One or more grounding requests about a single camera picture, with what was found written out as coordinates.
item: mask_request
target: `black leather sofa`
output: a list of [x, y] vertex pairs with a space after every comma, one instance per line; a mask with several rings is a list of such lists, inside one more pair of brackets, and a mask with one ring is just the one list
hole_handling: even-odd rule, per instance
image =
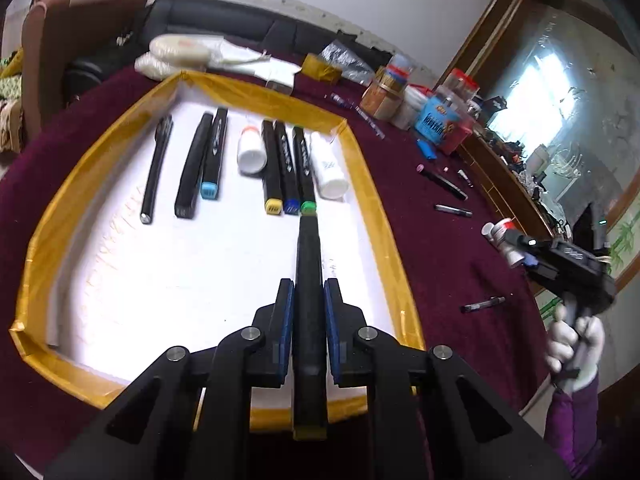
[[356, 35], [333, 32], [270, 10], [222, 0], [155, 0], [142, 9], [129, 39], [118, 46], [113, 40], [89, 56], [71, 62], [63, 77], [63, 98], [76, 96], [105, 81], [117, 70], [132, 64], [148, 51], [149, 42], [160, 34], [215, 34], [242, 46], [277, 54], [319, 54], [338, 39], [353, 50], [373, 70], [388, 63], [391, 53], [367, 48]]

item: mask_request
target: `person's arm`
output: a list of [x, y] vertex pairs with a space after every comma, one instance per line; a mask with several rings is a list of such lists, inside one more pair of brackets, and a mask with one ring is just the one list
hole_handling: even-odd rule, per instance
[[556, 389], [546, 414], [545, 441], [564, 460], [574, 478], [581, 476], [593, 463], [600, 444], [596, 435], [598, 412], [598, 362], [604, 348], [604, 328], [596, 317], [581, 318], [576, 330], [564, 322], [566, 311], [556, 310], [556, 322], [549, 328], [546, 362], [552, 374], [570, 360], [572, 345], [580, 333], [588, 352], [574, 383], [572, 396]]

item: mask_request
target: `brown armchair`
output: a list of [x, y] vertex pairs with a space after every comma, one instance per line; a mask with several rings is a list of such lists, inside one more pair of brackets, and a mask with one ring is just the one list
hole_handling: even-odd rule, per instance
[[67, 63], [126, 30], [147, 0], [41, 0], [22, 26], [24, 138], [35, 139], [63, 108]]

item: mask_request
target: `white glove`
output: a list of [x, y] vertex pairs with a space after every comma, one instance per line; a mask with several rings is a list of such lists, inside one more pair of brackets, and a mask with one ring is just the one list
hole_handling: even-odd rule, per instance
[[575, 330], [564, 322], [566, 307], [559, 304], [554, 313], [555, 322], [547, 332], [546, 364], [552, 374], [557, 374], [562, 364], [574, 356], [572, 346], [578, 341], [578, 334], [587, 343], [584, 362], [580, 366], [580, 374], [574, 382], [574, 392], [588, 386], [596, 377], [598, 362], [604, 348], [604, 327], [597, 317], [581, 317], [575, 322]]

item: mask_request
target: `bright light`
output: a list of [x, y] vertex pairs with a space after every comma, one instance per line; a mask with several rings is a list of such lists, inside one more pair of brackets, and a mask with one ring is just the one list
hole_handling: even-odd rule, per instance
[[489, 123], [505, 141], [522, 142], [528, 155], [539, 144], [548, 146], [552, 142], [575, 105], [558, 56], [534, 59], [507, 95], [507, 109], [495, 114]]

